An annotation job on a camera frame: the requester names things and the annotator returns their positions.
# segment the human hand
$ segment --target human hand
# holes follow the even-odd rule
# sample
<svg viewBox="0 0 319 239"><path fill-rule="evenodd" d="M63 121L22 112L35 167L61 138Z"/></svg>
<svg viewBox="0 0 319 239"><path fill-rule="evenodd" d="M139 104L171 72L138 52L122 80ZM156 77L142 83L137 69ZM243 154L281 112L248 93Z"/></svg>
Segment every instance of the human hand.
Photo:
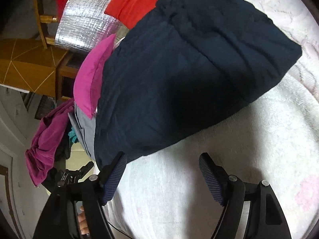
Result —
<svg viewBox="0 0 319 239"><path fill-rule="evenodd" d="M80 210L82 211L82 213L78 215L78 221L79 221L81 234L85 235L85 234L89 233L90 231L89 231L89 228L87 226L87 218L85 217L84 207L81 206Z"/></svg>

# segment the white blanket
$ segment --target white blanket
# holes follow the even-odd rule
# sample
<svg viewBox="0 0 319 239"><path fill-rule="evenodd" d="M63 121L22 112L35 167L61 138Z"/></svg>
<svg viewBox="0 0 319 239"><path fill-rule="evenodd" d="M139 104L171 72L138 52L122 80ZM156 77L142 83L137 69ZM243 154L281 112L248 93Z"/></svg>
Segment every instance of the white blanket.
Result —
<svg viewBox="0 0 319 239"><path fill-rule="evenodd" d="M212 236L222 208L199 170L202 152L245 182L268 180L293 239L305 238L318 220L319 27L300 0L247 1L302 45L303 56L275 88L234 116L127 165L105 213L136 239ZM237 238L247 214L246 204Z"/></svg>

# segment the black bracket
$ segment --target black bracket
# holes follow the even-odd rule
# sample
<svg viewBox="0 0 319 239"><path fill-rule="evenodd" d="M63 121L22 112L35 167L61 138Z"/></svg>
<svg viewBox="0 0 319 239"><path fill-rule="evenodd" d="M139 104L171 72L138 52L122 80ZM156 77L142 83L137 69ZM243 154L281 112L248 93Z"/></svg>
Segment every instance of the black bracket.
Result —
<svg viewBox="0 0 319 239"><path fill-rule="evenodd" d="M93 162L77 171L66 170L44 206L33 239L83 239L77 218L77 201L83 202L91 237L114 239L102 206L113 198L126 163L126 155L119 152L98 175L91 175L81 183L78 183L79 179L93 167Z"/></svg>
<svg viewBox="0 0 319 239"><path fill-rule="evenodd" d="M199 167L213 198L224 207L212 238L234 239L244 201L250 201L243 239L291 239L284 213L267 181L245 183L234 175L227 175L207 153L201 154Z"/></svg>

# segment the white wall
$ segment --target white wall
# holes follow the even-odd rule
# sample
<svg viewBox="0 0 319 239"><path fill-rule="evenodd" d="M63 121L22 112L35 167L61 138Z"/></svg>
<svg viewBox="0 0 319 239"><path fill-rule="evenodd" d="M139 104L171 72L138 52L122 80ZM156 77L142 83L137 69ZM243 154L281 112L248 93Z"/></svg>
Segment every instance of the white wall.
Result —
<svg viewBox="0 0 319 239"><path fill-rule="evenodd" d="M28 113L19 92L0 87L0 147L12 157L12 194L18 226L26 239L32 238L48 199L42 185L40 188L33 185L25 164L25 150L39 125L34 114L40 98L35 96Z"/></svg>

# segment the magenta fabric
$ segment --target magenta fabric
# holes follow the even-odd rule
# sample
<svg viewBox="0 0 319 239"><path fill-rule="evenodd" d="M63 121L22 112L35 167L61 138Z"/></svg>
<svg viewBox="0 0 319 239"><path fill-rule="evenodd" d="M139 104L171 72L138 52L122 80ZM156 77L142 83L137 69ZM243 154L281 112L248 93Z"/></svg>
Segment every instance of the magenta fabric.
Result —
<svg viewBox="0 0 319 239"><path fill-rule="evenodd" d="M77 106L91 120L101 95L102 72L105 61L110 57L115 34L98 43L83 61L75 78L73 95Z"/></svg>
<svg viewBox="0 0 319 239"><path fill-rule="evenodd" d="M69 122L68 112L74 112L74 99L62 103L41 119L31 148L26 151L26 164L35 186L46 179L53 167L55 151Z"/></svg>

